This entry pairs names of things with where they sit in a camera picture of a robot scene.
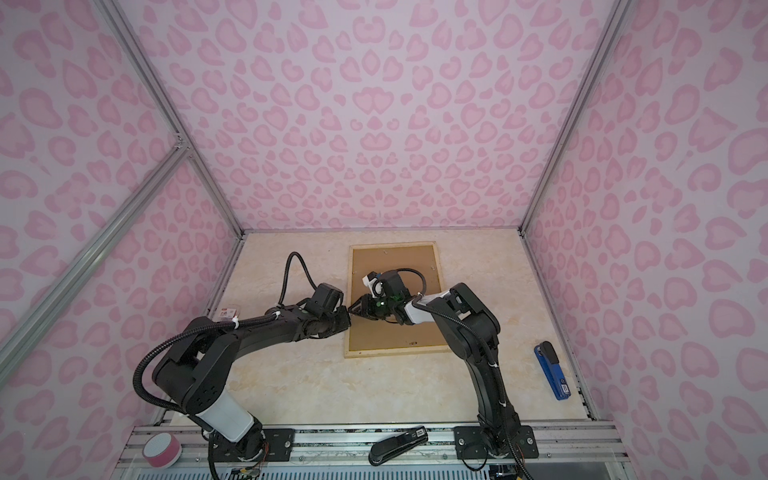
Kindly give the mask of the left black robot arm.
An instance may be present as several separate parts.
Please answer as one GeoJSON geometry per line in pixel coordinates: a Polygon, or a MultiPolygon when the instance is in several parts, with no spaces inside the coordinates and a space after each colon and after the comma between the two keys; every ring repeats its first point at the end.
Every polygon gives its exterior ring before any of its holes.
{"type": "Polygon", "coordinates": [[[233,365],[268,347],[328,338],[350,325],[343,293],[327,283],[311,297],[272,307],[260,317],[230,322],[199,317],[151,351],[151,358],[161,357],[152,382],[169,397],[169,407],[200,426],[214,446],[240,460],[261,459],[262,424],[227,390],[233,365]]]}

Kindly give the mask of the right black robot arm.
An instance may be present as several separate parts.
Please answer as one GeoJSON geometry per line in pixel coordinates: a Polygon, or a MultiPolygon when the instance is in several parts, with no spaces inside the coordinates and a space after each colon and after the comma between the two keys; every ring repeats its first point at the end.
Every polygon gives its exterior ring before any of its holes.
{"type": "Polygon", "coordinates": [[[368,292],[350,312],[371,321],[392,320],[398,325],[433,323],[450,350],[468,368],[478,403],[478,422],[489,454],[522,459],[514,438],[521,422],[506,392],[499,365],[501,326],[496,316],[465,283],[433,295],[412,293],[402,275],[426,278],[412,268],[371,272],[362,279],[368,292]]]}

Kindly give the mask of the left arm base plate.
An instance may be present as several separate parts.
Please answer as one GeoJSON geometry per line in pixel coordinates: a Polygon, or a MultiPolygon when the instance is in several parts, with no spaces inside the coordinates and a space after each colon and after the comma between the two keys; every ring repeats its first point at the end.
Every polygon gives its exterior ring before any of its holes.
{"type": "Polygon", "coordinates": [[[291,428],[263,429],[254,440],[234,444],[215,434],[211,450],[214,462],[288,462],[291,458],[296,430],[291,428]]]}

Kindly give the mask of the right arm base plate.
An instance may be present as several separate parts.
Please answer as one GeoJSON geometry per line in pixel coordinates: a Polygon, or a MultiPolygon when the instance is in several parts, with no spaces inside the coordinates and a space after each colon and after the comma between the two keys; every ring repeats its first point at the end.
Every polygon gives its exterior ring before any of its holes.
{"type": "Polygon", "coordinates": [[[453,428],[456,456],[462,460],[537,459],[540,455],[534,430],[522,425],[511,433],[494,436],[490,429],[480,426],[453,428]]]}

